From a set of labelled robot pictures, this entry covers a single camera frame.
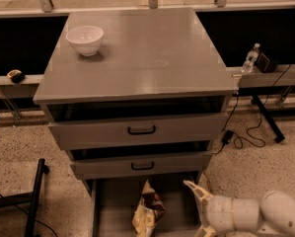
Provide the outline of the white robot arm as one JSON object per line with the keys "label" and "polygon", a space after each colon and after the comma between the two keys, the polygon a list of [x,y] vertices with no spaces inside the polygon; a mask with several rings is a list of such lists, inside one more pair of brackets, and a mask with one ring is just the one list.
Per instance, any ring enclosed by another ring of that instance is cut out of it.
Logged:
{"label": "white robot arm", "polygon": [[194,237],[249,232],[258,237],[295,237],[295,199],[269,191],[261,200],[213,195],[192,181],[184,181],[197,201],[200,227]]}

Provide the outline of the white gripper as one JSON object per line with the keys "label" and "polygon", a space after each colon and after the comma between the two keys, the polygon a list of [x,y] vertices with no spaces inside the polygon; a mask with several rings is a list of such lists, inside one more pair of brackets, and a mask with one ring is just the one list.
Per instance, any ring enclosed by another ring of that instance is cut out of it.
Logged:
{"label": "white gripper", "polygon": [[202,225],[194,237],[215,237],[235,229],[233,200],[229,197],[214,196],[192,181],[184,180],[195,197],[202,201]]}

